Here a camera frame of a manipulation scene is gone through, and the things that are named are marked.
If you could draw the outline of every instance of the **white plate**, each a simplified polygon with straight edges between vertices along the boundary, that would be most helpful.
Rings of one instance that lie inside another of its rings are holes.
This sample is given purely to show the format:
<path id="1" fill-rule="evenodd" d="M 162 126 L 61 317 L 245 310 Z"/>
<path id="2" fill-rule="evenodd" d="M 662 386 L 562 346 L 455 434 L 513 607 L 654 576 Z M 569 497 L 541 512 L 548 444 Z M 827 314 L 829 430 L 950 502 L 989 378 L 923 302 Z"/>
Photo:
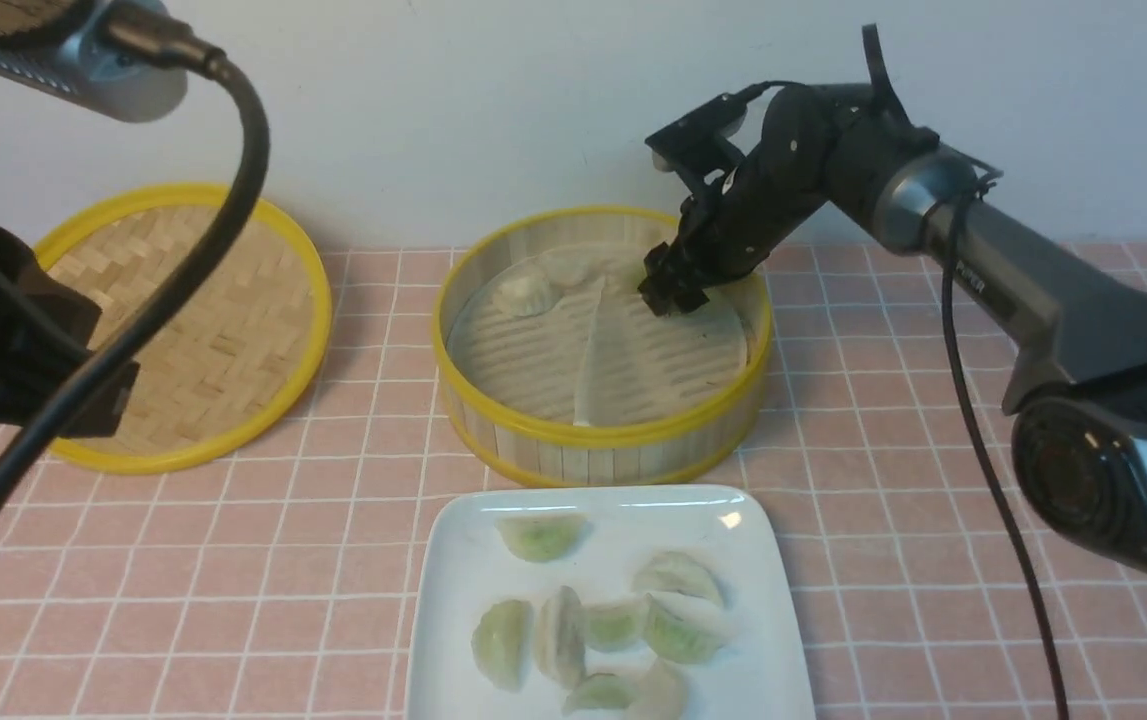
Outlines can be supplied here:
<path id="1" fill-rule="evenodd" d="M 572 555 L 545 565 L 515 559 L 494 521 L 523 512 L 582 512 L 590 529 Z M 409 654 L 407 720 L 557 719 L 567 692 L 524 665 L 521 692 L 498 691 L 474 665 L 471 634 L 496 602 L 523 598 L 533 615 L 561 584 L 583 602 L 621 600 L 655 551 L 684 550 L 713 570 L 727 594 L 733 642 L 709 665 L 679 667 L 690 702 L 684 720 L 812 719 L 791 589 L 760 503 L 721 486 L 532 490 L 460 496 L 440 511 L 422 569 Z M 646 647 L 587 651 L 587 671 L 647 670 Z M 574 720 L 621 717 L 579 712 Z"/>

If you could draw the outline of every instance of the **white grout line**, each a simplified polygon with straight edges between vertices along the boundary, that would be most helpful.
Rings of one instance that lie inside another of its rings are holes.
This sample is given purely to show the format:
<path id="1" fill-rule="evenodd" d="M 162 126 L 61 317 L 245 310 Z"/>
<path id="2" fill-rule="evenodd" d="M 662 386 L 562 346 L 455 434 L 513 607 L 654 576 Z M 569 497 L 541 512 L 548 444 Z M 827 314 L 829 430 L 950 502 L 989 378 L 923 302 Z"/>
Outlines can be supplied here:
<path id="1" fill-rule="evenodd" d="M 227 490 L 231 488 L 231 477 L 233 477 L 234 474 L 235 474 L 235 464 L 234 462 L 231 462 L 231 464 L 227 465 L 226 468 L 226 477 L 223 478 L 223 494 L 220 496 L 226 496 Z M 161 492 L 163 492 L 163 486 L 165 486 L 167 478 L 169 475 L 165 475 L 165 477 L 161 478 L 159 480 Z M 153 714 L 154 712 L 157 711 L 157 707 L 159 707 L 159 698 L 163 697 L 163 691 L 165 691 L 165 682 L 166 679 L 169 678 L 169 671 L 170 667 L 172 666 L 172 660 L 177 655 L 179 655 L 177 652 L 177 643 L 181 642 L 181 629 L 186 625 L 186 616 L 190 612 L 192 598 L 195 596 L 195 588 L 197 588 L 198 585 L 198 576 L 201 576 L 201 571 L 204 568 L 204 553 L 208 551 L 209 547 L 218 547 L 218 546 L 209 546 L 208 542 L 211 541 L 211 539 L 213 538 L 213 530 L 217 529 L 217 518 L 218 515 L 221 515 L 221 510 L 223 510 L 221 507 L 216 507 L 216 509 L 213 509 L 212 519 L 209 519 L 208 530 L 206 532 L 204 532 L 204 543 L 198 548 L 198 553 L 195 553 L 195 569 L 192 571 L 190 582 L 186 585 L 186 597 L 184 602 L 181 602 L 181 612 L 180 615 L 177 616 L 177 628 L 174 629 L 174 636 L 171 639 L 171 641 L 169 641 L 169 655 L 165 659 L 165 666 L 163 666 L 163 670 L 159 672 L 159 682 L 156 684 L 156 692 L 154 692 L 151 696 Z M 111 616 L 108 616 L 107 623 L 110 623 L 114 616 L 115 616 L 115 606 L 111 606 Z"/>
<path id="2" fill-rule="evenodd" d="M 819 272 L 821 269 L 820 266 L 817 265 L 817 255 L 814 255 L 814 268 L 818 269 Z M 824 304 L 825 304 L 826 303 L 826 283 L 821 283 L 821 297 L 824 298 Z M 830 306 L 829 306 L 829 304 L 828 304 L 828 307 L 826 307 L 826 319 L 829 320 L 830 327 L 832 327 L 832 329 L 834 331 L 834 329 L 835 329 L 835 318 L 834 318 L 833 314 L 830 314 Z M 888 315 L 885 315 L 884 322 L 888 323 Z M 892 331 L 892 326 L 891 324 L 889 326 L 889 329 L 890 329 L 890 332 L 891 332 Z M 844 359 L 844 350 L 843 350 L 843 347 L 838 349 L 838 366 L 841 366 L 842 369 L 844 369 L 844 368 L 848 367 L 848 360 Z M 856 407 L 857 406 L 857 393 L 853 392 L 853 382 L 852 382 L 852 378 L 849 377 L 849 375 L 844 375 L 844 384 L 846 384 L 846 386 L 848 386 L 848 397 L 849 397 L 849 400 L 851 400 L 853 402 L 853 406 Z M 871 467 L 871 477 L 877 478 L 879 477 L 879 469 L 877 469 L 877 465 L 875 464 L 875 454 L 874 454 L 874 452 L 871 452 L 871 439 L 866 437 L 866 423 L 863 420 L 861 413 L 856 413 L 855 412 L 855 415 L 857 416 L 857 430 L 858 430 L 858 433 L 861 433 L 863 445 L 866 446 L 866 462 L 867 462 L 867 465 Z M 924 437 L 928 437 L 928 433 L 929 433 L 929 426 L 924 425 Z M 876 492 L 876 495 L 879 495 L 879 498 L 880 498 L 880 506 L 883 507 L 883 509 L 884 509 L 884 522 L 888 523 L 890 532 L 894 532 L 894 512 L 889 510 L 889 504 L 888 504 L 888 501 L 885 500 L 883 493 Z M 821 512 L 819 512 L 817 515 L 817 523 L 819 523 L 821 525 L 821 532 L 824 532 L 824 534 L 826 534 L 826 519 L 824 518 L 824 516 L 821 515 Z M 896 555 L 897 555 L 897 562 L 898 562 L 899 569 L 902 570 L 902 577 L 906 578 L 907 584 L 910 584 L 911 582 L 911 571 L 907 570 L 906 559 L 905 559 L 905 557 L 903 557 L 902 540 L 898 539 L 897 537 L 894 538 L 894 553 L 896 553 Z M 911 613 L 913 616 L 915 616 L 915 629 L 916 629 L 916 633 L 920 634 L 920 639 L 928 639 L 926 636 L 926 634 L 924 634 L 924 616 L 921 615 L 921 612 L 920 612 L 920 601 L 919 601 L 919 598 L 915 597 L 915 593 L 914 592 L 908 592 L 907 596 L 911 600 Z M 844 624 L 848 625 L 848 619 L 844 619 Z M 942 691 L 942 679 L 939 679 L 939 676 L 938 676 L 938 665 L 937 665 L 937 662 L 934 662 L 933 654 L 929 652 L 929 648 L 928 647 L 924 648 L 924 664 L 929 666 L 929 676 L 930 676 L 930 679 L 933 679 L 933 689 L 934 689 L 935 692 L 938 694 L 938 705 L 939 705 L 939 707 L 942 707 L 943 715 L 947 717 L 947 720 L 949 720 L 949 719 L 951 719 L 951 710 L 949 710 L 949 707 L 947 707 L 947 696 L 945 696 L 945 694 Z"/>
<path id="3" fill-rule="evenodd" d="M 106 475 L 97 476 L 97 483 L 93 486 L 93 493 L 89 496 L 97 495 L 97 486 L 101 486 L 102 482 L 106 480 Z M 156 500 L 159 498 L 159 493 L 165 488 L 165 484 L 156 483 Z M 138 542 L 142 542 L 142 539 L 147 537 L 147 529 L 151 526 L 151 515 L 154 509 L 148 510 L 147 515 L 142 518 L 142 527 L 138 530 Z M 84 703 L 84 694 L 88 691 L 89 680 L 93 678 L 93 670 L 97 666 L 97 657 L 102 655 L 102 648 L 106 647 L 106 639 L 111 634 L 111 624 L 115 619 L 116 608 L 124 601 L 124 588 L 128 587 L 128 578 L 133 576 L 133 558 L 136 555 L 138 548 L 130 547 L 128 553 L 125 555 L 124 559 L 124 576 L 120 578 L 120 585 L 116 588 L 115 597 L 111 598 L 111 609 L 107 611 L 106 624 L 102 625 L 102 633 L 97 634 L 97 643 L 93 645 L 93 657 L 89 660 L 88 667 L 84 670 L 84 679 L 80 679 L 80 688 L 75 692 L 75 702 L 71 703 L 71 712 L 79 712 L 80 705 Z M 163 682 L 163 675 L 159 676 L 159 681 Z"/>
<path id="4" fill-rule="evenodd" d="M 867 256 L 867 263 L 871 263 L 869 256 Z M 871 273 L 874 274 L 874 266 L 867 266 L 867 269 L 871 269 Z M 879 282 L 875 283 L 875 292 L 879 295 L 880 300 L 884 299 L 884 291 L 880 290 Z M 889 327 L 892 327 L 892 320 L 888 318 L 887 310 L 884 314 L 884 320 L 885 322 L 889 323 Z M 897 351 L 898 361 L 902 361 L 902 369 L 907 370 L 908 368 L 906 363 L 906 355 L 903 354 L 902 343 L 898 342 L 898 337 L 896 336 L 896 334 L 894 335 L 894 350 Z M 943 345 L 942 351 L 945 352 L 945 345 Z M 843 349 L 841 349 L 841 359 L 843 359 Z M 907 386 L 911 388 L 911 397 L 913 398 L 913 400 L 916 401 L 916 406 L 919 406 L 920 396 L 915 390 L 915 383 L 911 382 L 911 377 L 907 377 Z M 916 409 L 916 415 L 920 416 L 920 424 L 924 425 L 924 437 L 929 438 L 930 452 L 933 452 L 933 461 L 938 467 L 938 475 L 942 478 L 942 483 L 944 484 L 945 487 L 951 488 L 951 482 L 949 482 L 947 478 L 947 468 L 945 468 L 945 465 L 942 464 L 942 456 L 938 454 L 937 448 L 933 447 L 933 436 L 929 433 L 929 423 L 928 418 L 924 417 L 924 410 Z M 879 479 L 879 470 L 874 468 L 874 462 L 873 462 L 873 468 L 871 468 L 871 470 L 873 470 L 873 474 L 875 475 L 876 486 L 883 487 L 883 484 L 881 484 Z M 954 515 L 955 524 L 963 534 L 965 550 L 969 553 L 969 562 L 972 564 L 972 570 L 974 570 L 974 574 L 977 577 L 977 582 L 981 584 L 981 596 L 983 596 L 983 600 L 986 603 L 986 615 L 990 618 L 990 625 L 992 625 L 992 631 L 994 631 L 994 637 L 1000 639 L 1002 641 L 1004 639 L 1002 626 L 1001 624 L 999 624 L 999 615 L 994 610 L 994 602 L 992 602 L 992 598 L 990 598 L 990 590 L 988 588 L 988 584 L 985 582 L 985 577 L 983 576 L 983 573 L 981 573 L 981 564 L 977 561 L 977 553 L 974 550 L 974 543 L 972 542 L 969 527 L 967 527 L 967 524 L 965 523 L 965 516 L 960 511 L 960 504 L 958 504 L 958 502 L 955 501 L 954 492 L 947 491 L 947 499 L 949 501 L 951 501 L 951 511 Z M 885 503 L 885 512 L 888 512 L 887 503 Z M 889 529 L 891 529 L 894 532 L 897 532 L 897 527 L 894 526 L 892 515 L 889 515 Z M 912 598 L 915 597 L 914 590 L 911 592 L 911 597 Z M 1004 655 L 1004 666 L 1008 667 L 1008 675 L 1013 683 L 1013 691 L 1017 694 L 1019 701 L 1022 702 L 1022 714 L 1027 717 L 1027 720 L 1030 720 L 1031 710 L 1027 705 L 1027 691 L 1025 689 L 1022 689 L 1022 683 L 1019 680 L 1017 666 L 1015 662 L 1013 662 L 1012 656 L 1008 652 L 1008 648 L 1002 648 L 1002 655 Z M 947 711 L 947 718 L 950 717 L 951 717 L 951 711 Z"/>

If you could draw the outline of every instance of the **bamboo steamer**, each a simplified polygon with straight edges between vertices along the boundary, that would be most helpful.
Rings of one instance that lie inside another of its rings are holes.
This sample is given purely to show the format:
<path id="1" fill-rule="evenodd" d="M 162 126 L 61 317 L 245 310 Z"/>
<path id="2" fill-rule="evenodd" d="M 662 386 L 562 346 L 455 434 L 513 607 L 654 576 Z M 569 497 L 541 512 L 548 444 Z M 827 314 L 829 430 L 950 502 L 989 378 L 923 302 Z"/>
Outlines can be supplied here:
<path id="1" fill-rule="evenodd" d="M 615 426 L 538 418 L 486 396 L 450 354 L 459 318 L 477 292 L 514 265 L 572 243 L 621 242 L 647 250 L 673 236 L 674 219 L 647 210 L 559 210 L 492 234 L 454 265 L 436 302 L 432 344 L 440 406 L 474 455 L 526 486 L 585 487 L 689 482 L 736 449 L 759 417 L 768 371 L 773 311 L 760 274 L 720 288 L 746 331 L 746 366 L 713 396 L 664 418 Z"/>

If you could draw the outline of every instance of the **steamed dumpling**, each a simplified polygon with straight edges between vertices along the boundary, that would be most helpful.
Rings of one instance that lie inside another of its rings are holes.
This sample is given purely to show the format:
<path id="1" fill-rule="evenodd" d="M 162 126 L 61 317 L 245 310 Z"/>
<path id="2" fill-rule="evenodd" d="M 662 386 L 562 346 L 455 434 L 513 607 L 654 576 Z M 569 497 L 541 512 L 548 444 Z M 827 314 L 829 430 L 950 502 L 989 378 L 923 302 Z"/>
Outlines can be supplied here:
<path id="1" fill-rule="evenodd" d="M 586 644 L 600 652 L 627 650 L 645 628 L 647 606 L 638 600 L 586 606 Z"/>
<path id="2" fill-rule="evenodd" d="M 610 673 L 596 673 L 582 680 L 564 701 L 564 715 L 579 710 L 625 710 L 635 701 L 635 684 Z"/>
<path id="3" fill-rule="evenodd" d="M 574 588 L 561 587 L 543 603 L 533 626 L 533 664 L 564 689 L 586 676 L 586 644 L 582 639 L 582 601 Z"/>
<path id="4" fill-rule="evenodd" d="M 645 642 L 661 659 L 679 665 L 701 665 L 724 647 L 724 637 L 713 629 L 676 615 L 653 596 L 646 602 L 649 613 L 645 618 Z"/>
<path id="5" fill-rule="evenodd" d="M 678 670 L 655 660 L 640 679 L 627 720 L 679 720 L 688 706 L 688 684 Z"/>
<path id="6" fill-rule="evenodd" d="M 483 615 L 471 636 L 476 666 L 500 691 L 518 692 L 529 610 L 531 606 L 523 600 L 499 602 Z"/>
<path id="7" fill-rule="evenodd" d="M 687 594 L 724 606 L 720 585 L 715 581 L 711 571 L 682 551 L 657 553 L 649 564 L 635 573 L 632 589 Z"/>
<path id="8" fill-rule="evenodd" d="M 515 269 L 514 277 L 504 277 L 497 284 L 497 308 L 512 318 L 532 318 L 546 313 L 560 302 L 559 288 L 546 279 L 536 266 Z"/>
<path id="9" fill-rule="evenodd" d="M 582 515 L 536 515 L 497 521 L 506 550 L 528 562 L 551 562 L 568 555 L 582 538 Z"/>

